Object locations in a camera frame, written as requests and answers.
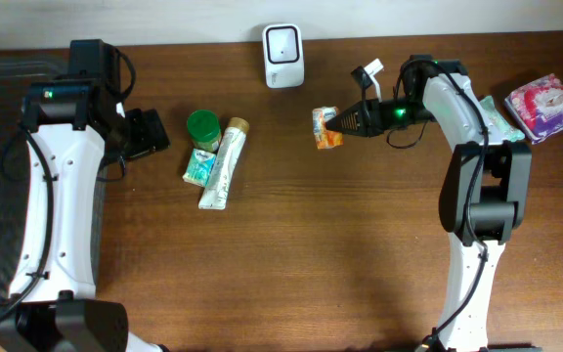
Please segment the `red purple tissue pack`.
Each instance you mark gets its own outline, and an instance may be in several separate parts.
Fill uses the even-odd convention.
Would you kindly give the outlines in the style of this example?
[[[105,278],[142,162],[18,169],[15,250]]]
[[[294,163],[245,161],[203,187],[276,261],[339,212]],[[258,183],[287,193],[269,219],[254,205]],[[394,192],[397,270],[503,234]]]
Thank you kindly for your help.
[[[554,73],[513,90],[503,104],[532,144],[563,131],[563,82]]]

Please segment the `green lid jar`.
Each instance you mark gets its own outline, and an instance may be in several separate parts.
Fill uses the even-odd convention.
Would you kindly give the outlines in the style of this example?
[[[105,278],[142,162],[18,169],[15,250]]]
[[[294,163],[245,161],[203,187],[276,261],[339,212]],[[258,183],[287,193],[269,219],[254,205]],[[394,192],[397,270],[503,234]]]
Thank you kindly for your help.
[[[222,139],[218,116],[211,110],[196,110],[187,120],[187,129],[196,149],[215,153]]]

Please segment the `white cream tube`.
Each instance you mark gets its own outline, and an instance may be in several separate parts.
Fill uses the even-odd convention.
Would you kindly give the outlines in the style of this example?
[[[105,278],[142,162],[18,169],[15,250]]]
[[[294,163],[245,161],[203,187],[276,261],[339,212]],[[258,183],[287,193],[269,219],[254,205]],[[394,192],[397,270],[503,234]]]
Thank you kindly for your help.
[[[225,130],[207,185],[198,203],[199,209],[224,210],[239,156],[246,141],[249,123],[232,117]]]

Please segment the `orange tissue pocket pack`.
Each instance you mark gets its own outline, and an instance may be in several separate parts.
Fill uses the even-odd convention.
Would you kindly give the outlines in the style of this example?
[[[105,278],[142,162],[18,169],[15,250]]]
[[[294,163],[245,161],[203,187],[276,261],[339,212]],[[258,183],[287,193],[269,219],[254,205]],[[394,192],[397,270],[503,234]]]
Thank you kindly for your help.
[[[337,115],[337,107],[321,107],[312,111],[313,134],[319,150],[332,149],[343,145],[343,134],[330,131],[325,126]]]

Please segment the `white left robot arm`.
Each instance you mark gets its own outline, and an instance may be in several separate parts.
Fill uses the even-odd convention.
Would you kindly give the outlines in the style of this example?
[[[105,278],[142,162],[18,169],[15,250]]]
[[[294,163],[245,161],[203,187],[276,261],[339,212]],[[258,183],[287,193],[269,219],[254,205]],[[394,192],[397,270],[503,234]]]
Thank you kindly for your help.
[[[126,110],[129,58],[100,39],[71,42],[67,71],[30,86],[20,129],[29,148],[22,248],[0,307],[7,351],[152,351],[123,305],[99,300],[93,271],[95,190],[102,169],[163,151],[155,110]]]

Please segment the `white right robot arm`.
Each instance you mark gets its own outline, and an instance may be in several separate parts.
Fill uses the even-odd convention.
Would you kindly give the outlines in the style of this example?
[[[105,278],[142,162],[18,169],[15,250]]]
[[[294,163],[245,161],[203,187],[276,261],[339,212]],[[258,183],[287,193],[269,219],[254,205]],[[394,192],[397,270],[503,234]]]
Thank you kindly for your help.
[[[412,55],[400,67],[393,97],[363,96],[328,119],[329,131],[388,136],[435,121],[452,150],[439,196],[448,235],[446,300],[420,351],[486,351],[488,312],[498,262],[524,219],[532,152],[489,120],[459,60]]]

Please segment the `mint green wipes packet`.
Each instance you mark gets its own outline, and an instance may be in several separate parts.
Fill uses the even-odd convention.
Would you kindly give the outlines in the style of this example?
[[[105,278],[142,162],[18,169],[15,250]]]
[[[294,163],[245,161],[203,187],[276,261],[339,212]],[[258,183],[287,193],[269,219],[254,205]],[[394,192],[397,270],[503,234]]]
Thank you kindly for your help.
[[[493,126],[500,134],[504,141],[519,142],[525,139],[525,134],[512,125],[498,112],[494,99],[486,96],[480,101],[481,108],[485,111],[489,122],[489,126]]]

